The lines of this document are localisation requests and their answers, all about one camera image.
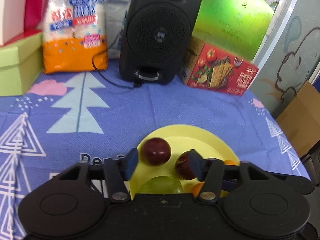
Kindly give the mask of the blue printed tablecloth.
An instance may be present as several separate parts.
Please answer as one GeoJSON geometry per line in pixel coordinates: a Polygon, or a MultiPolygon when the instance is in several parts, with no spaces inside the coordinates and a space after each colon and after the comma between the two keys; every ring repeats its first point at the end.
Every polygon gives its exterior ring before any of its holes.
{"type": "Polygon", "coordinates": [[[121,158],[154,130],[173,124],[206,129],[239,159],[307,177],[271,113],[254,94],[233,96],[185,86],[133,88],[118,63],[99,75],[41,74],[24,95],[1,98],[1,239],[23,239],[21,199],[74,163],[121,158]]]}

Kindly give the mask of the magenta paper bag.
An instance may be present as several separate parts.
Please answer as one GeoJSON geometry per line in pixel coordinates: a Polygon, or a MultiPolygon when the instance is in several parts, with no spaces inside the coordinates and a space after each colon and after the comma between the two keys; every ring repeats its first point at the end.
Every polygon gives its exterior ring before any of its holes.
{"type": "Polygon", "coordinates": [[[45,0],[26,0],[24,31],[35,29],[41,23],[45,0]]]}

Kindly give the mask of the red cracker box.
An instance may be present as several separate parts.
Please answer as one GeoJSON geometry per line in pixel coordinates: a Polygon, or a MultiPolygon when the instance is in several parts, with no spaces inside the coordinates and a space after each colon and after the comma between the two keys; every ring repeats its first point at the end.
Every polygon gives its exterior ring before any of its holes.
{"type": "Polygon", "coordinates": [[[188,87],[242,96],[257,73],[246,59],[192,37],[178,76],[188,87]]]}

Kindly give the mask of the cardboard box on floor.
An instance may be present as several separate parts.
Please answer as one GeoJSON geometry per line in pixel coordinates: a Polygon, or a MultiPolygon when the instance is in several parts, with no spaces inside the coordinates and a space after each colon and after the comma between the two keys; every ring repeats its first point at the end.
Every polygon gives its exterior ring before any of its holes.
{"type": "Polygon", "coordinates": [[[319,92],[307,81],[277,117],[277,123],[299,157],[319,141],[319,108],[319,92]]]}

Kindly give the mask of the dark red plum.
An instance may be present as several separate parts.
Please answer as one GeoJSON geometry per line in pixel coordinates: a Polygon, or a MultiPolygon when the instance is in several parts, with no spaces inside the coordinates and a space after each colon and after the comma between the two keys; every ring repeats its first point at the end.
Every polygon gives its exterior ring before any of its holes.
{"type": "Polygon", "coordinates": [[[142,145],[140,158],[147,165],[161,166],[171,158],[171,147],[162,138],[148,139],[142,145]]]}

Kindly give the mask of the green gift box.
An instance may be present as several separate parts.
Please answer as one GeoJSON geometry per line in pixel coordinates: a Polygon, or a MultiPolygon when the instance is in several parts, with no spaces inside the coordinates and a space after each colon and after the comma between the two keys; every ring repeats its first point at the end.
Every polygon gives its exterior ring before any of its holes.
{"type": "Polygon", "coordinates": [[[193,36],[254,59],[279,0],[202,0],[193,36]]]}

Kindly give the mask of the large green mango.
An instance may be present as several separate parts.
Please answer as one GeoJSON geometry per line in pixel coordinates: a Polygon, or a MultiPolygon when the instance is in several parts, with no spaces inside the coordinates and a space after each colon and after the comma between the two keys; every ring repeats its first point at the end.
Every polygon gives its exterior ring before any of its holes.
{"type": "Polygon", "coordinates": [[[159,176],[149,179],[137,191],[142,194],[179,194],[183,192],[180,180],[173,176],[159,176]]]}

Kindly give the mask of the dark purple plum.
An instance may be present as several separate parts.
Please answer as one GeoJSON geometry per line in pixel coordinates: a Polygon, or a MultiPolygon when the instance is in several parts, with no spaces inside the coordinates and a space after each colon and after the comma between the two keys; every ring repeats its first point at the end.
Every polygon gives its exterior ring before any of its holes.
{"type": "Polygon", "coordinates": [[[182,153],[176,160],[175,171],[185,180],[197,178],[201,171],[200,155],[195,150],[182,153]]]}

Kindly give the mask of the paper cups package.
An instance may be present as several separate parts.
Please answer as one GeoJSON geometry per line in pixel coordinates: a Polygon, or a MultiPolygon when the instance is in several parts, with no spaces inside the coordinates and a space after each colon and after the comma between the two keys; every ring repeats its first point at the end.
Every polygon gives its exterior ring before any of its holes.
{"type": "Polygon", "coordinates": [[[107,0],[47,0],[43,16],[44,73],[106,70],[107,0]]]}

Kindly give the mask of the white cup box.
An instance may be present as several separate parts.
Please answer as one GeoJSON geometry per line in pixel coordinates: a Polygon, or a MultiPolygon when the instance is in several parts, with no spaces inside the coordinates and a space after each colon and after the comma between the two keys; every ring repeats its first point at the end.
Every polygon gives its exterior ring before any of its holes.
{"type": "Polygon", "coordinates": [[[1,0],[1,46],[24,31],[26,0],[1,0]]]}

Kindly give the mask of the black loudspeaker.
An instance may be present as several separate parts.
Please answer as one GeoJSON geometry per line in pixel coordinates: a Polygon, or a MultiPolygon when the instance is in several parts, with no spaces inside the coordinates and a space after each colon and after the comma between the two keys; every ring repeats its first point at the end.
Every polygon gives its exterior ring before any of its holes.
{"type": "Polygon", "coordinates": [[[170,83],[178,73],[202,0],[132,0],[119,72],[135,83],[170,83]]]}

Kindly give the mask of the green shoe box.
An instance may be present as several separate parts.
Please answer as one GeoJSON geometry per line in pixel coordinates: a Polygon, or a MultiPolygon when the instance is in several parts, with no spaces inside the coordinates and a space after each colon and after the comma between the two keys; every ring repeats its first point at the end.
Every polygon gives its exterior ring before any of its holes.
{"type": "Polygon", "coordinates": [[[29,30],[1,46],[1,96],[26,93],[43,70],[42,32],[29,30]]]}

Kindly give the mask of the small yellow orange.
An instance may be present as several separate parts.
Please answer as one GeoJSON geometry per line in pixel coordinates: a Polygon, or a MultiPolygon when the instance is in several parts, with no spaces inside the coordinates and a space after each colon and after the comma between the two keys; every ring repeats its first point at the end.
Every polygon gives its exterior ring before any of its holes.
{"type": "Polygon", "coordinates": [[[238,166],[238,165],[239,165],[238,162],[233,161],[233,160],[229,160],[229,159],[224,160],[223,163],[224,163],[225,165],[230,165],[230,166],[238,166]]]}

